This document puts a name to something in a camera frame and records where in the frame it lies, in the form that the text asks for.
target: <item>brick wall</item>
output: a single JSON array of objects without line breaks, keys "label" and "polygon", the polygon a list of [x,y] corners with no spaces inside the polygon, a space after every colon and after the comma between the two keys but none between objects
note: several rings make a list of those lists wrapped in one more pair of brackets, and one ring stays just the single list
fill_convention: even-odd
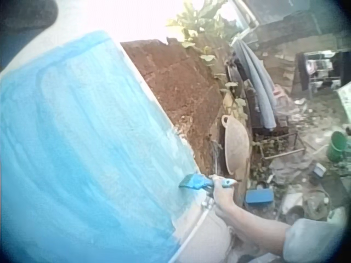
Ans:
[{"label": "brick wall", "polygon": [[211,69],[196,51],[184,49],[173,39],[169,45],[151,40],[122,43],[122,46],[172,123],[186,135],[201,171],[211,173],[209,133],[223,100]]}]

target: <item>blue container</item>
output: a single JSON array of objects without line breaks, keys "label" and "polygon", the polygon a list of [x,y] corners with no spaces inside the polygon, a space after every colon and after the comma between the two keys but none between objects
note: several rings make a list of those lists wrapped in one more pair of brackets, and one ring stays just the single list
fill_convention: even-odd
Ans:
[{"label": "blue container", "polygon": [[129,58],[101,31],[1,81],[1,245],[17,262],[167,262],[197,171]]}]

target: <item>handle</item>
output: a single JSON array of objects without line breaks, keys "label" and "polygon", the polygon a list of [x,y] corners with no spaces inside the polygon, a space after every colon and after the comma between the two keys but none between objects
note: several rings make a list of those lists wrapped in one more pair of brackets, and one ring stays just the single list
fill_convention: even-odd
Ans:
[{"label": "handle", "polygon": [[[236,183],[236,180],[230,178],[222,179],[223,188],[231,188]],[[205,187],[214,187],[214,183],[211,179],[206,178]]]},{"label": "handle", "polygon": [[222,125],[223,125],[223,127],[227,127],[227,121],[228,121],[228,118],[229,118],[230,116],[229,115],[223,115],[222,116]]}]

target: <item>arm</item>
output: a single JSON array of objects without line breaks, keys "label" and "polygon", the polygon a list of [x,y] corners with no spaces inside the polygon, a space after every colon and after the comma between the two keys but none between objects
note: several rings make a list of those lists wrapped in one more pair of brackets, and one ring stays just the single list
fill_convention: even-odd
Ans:
[{"label": "arm", "polygon": [[223,189],[219,177],[214,177],[213,181],[213,196],[217,205],[216,214],[260,247],[281,256],[285,234],[290,226],[278,221],[260,218],[243,210],[233,201],[233,188]]}]

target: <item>cloth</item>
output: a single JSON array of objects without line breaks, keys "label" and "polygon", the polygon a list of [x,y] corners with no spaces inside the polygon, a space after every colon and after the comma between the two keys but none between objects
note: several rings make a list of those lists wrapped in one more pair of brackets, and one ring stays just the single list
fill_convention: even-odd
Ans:
[{"label": "cloth", "polygon": [[283,249],[288,263],[324,262],[337,249],[343,228],[328,222],[299,219],[286,233]]},{"label": "cloth", "polygon": [[263,126],[267,129],[274,129],[276,127],[274,116],[276,100],[273,94],[273,81],[260,60],[244,41],[237,39],[233,43],[233,48],[255,88]]}]

